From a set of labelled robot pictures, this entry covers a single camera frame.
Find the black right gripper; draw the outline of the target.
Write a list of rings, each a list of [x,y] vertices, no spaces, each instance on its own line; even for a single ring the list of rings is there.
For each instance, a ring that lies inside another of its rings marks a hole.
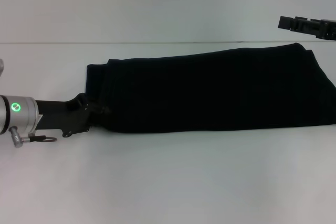
[[[278,28],[284,30],[290,30],[296,33],[318,35],[319,39],[333,40],[335,38],[335,20],[315,20],[303,17],[285,17],[281,16],[278,24]]]

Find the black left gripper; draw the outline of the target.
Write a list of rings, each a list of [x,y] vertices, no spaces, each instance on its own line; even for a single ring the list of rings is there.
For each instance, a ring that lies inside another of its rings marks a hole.
[[[110,115],[111,110],[107,106],[97,103],[89,103],[84,93],[78,94],[69,101],[36,101],[39,120],[37,130],[61,130],[63,137],[89,131],[90,115]]]

